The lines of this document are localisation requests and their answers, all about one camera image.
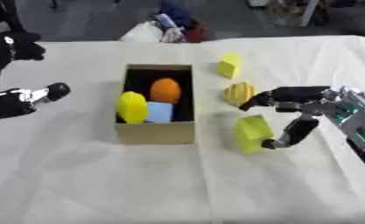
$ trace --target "yellow toy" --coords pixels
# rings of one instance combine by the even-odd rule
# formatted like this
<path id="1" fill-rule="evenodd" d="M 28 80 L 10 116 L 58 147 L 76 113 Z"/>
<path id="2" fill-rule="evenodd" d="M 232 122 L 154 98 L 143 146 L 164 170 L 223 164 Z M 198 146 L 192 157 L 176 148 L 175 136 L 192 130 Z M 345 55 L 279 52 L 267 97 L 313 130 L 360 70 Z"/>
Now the yellow toy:
<path id="1" fill-rule="evenodd" d="M 261 142 L 272 137 L 273 132 L 261 115 L 247 116 L 236 121 L 235 140 L 242 153 L 263 151 Z"/>
<path id="2" fill-rule="evenodd" d="M 142 123 L 148 115 L 148 104 L 141 94 L 130 91 L 121 95 L 116 112 L 126 123 Z"/>
<path id="3" fill-rule="evenodd" d="M 241 106 L 256 94 L 256 89 L 246 82 L 233 84 L 226 88 L 223 99 L 236 107 Z"/>
<path id="4" fill-rule="evenodd" d="M 241 70 L 242 57 L 228 52 L 219 63 L 219 73 L 229 79 L 234 78 Z"/>

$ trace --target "robotic hand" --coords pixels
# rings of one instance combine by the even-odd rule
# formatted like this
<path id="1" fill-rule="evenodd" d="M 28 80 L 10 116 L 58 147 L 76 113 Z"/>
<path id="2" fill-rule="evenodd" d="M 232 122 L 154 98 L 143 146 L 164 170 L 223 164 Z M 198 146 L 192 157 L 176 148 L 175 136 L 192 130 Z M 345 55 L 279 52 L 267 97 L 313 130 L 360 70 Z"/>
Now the robotic hand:
<path id="1" fill-rule="evenodd" d="M 65 83 L 54 83 L 48 87 L 31 91 L 12 88 L 0 93 L 0 119 L 23 116 L 35 112 L 41 102 L 55 102 L 70 93 Z"/>
<path id="2" fill-rule="evenodd" d="M 334 91 L 330 87 L 279 87 L 257 94 L 240 109 L 272 106 L 277 112 L 300 112 L 278 139 L 264 140 L 268 149 L 300 143 L 318 125 L 315 116 L 325 116 L 347 136 L 347 143 L 365 163 L 365 94 L 347 86 Z"/>

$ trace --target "yellow cube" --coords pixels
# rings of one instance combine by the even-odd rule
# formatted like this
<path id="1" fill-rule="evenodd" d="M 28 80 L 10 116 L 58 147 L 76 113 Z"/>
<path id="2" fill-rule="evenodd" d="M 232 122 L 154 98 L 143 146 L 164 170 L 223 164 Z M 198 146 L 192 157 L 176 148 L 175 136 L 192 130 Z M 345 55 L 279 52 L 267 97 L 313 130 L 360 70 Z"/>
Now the yellow cube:
<path id="1" fill-rule="evenodd" d="M 228 52 L 219 63 L 219 73 L 229 79 L 234 78 L 241 70 L 242 57 Z"/>
<path id="2" fill-rule="evenodd" d="M 141 94 L 129 91 L 118 99 L 116 112 L 126 123 L 143 123 L 148 115 L 148 104 Z"/>
<path id="3" fill-rule="evenodd" d="M 246 116 L 236 121 L 235 140 L 242 153 L 262 151 L 262 141 L 272 137 L 273 132 L 261 115 Z"/>

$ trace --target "orange ball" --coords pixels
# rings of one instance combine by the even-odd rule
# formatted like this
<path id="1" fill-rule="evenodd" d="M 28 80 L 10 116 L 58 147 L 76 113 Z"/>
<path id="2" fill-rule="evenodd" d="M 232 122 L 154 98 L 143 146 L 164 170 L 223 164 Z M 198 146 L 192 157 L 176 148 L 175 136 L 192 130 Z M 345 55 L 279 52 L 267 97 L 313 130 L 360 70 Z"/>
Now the orange ball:
<path id="1" fill-rule="evenodd" d="M 173 79 L 165 78 L 156 80 L 151 86 L 151 100 L 153 102 L 177 103 L 180 94 L 179 84 Z"/>

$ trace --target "floor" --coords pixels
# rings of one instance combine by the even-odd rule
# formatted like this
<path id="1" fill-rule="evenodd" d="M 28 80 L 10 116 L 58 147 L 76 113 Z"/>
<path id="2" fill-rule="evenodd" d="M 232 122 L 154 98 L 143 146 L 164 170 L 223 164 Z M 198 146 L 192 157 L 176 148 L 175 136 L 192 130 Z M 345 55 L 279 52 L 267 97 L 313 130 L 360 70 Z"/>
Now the floor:
<path id="1" fill-rule="evenodd" d="M 119 39 L 135 24 L 158 10 L 158 0 L 17 0 L 27 30 L 39 32 L 46 41 Z M 332 10 L 331 23 L 307 28 L 274 25 L 266 10 L 251 9 L 245 0 L 174 0 L 205 24 L 209 39 L 339 35 L 349 30 L 365 31 L 365 5 Z"/>

